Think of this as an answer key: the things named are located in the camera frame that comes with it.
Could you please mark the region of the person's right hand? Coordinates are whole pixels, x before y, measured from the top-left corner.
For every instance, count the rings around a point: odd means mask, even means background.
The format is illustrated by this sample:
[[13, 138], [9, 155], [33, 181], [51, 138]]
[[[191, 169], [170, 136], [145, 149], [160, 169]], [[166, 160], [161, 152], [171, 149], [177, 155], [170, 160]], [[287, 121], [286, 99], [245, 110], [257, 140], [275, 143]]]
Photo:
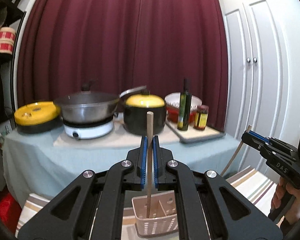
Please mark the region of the person's right hand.
[[289, 209], [285, 212], [285, 220], [289, 225], [294, 225], [300, 219], [300, 189], [296, 189], [285, 178], [280, 177], [271, 200], [270, 211], [281, 207], [284, 209], [286, 205]]

